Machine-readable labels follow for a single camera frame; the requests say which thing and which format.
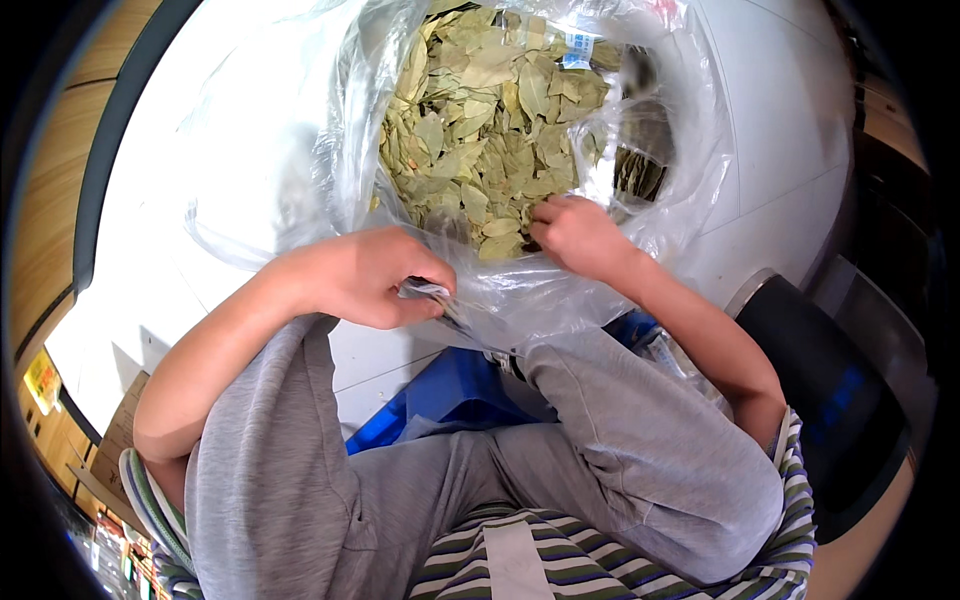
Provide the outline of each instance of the printed label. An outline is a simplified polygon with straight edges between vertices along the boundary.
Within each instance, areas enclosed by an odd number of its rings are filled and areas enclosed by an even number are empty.
[[[593,56],[593,36],[590,34],[566,34],[564,69],[590,69]]]

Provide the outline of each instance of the left hand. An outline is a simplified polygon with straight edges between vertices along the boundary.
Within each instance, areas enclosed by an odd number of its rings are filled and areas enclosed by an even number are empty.
[[[297,314],[322,312],[377,329],[443,314],[433,300],[396,294],[408,276],[438,283],[451,296],[457,291],[453,268],[399,227],[358,231],[297,248],[261,273],[287,288]]]

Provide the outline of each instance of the wooden wall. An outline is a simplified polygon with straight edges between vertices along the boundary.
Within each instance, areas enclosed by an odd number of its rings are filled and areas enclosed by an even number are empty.
[[[70,310],[73,240],[86,158],[124,59],[160,0],[125,0],[94,37],[36,145],[13,240],[11,347],[26,371]]]
[[[117,75],[161,0],[124,0],[55,100],[38,137],[12,246],[10,343],[21,416],[47,471],[91,518],[103,504],[69,467],[92,462],[89,439],[66,410],[40,413],[23,373],[76,299],[73,243],[86,160]]]

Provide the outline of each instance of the gray sweatpants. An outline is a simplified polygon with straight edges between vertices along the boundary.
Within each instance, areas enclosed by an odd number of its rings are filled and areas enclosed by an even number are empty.
[[[214,404],[186,521],[207,598],[400,598],[475,506],[576,516],[699,582],[733,576],[777,526],[780,477],[691,388],[600,330],[528,354],[561,424],[437,435],[347,456],[327,333],[284,327]]]

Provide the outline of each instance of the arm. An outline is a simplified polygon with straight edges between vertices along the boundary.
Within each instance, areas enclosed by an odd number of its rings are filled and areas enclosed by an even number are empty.
[[[635,248],[599,205],[554,196],[537,205],[534,219],[531,234],[557,264],[639,304],[730,402],[736,424],[760,447],[774,439],[786,410],[780,380],[733,319]]]
[[[400,228],[325,240],[268,264],[183,336],[157,365],[133,419],[133,444],[167,498],[183,510],[187,459],[213,403],[291,319],[323,312],[390,329],[440,316],[432,300],[396,295],[408,276],[456,293],[449,265]]]

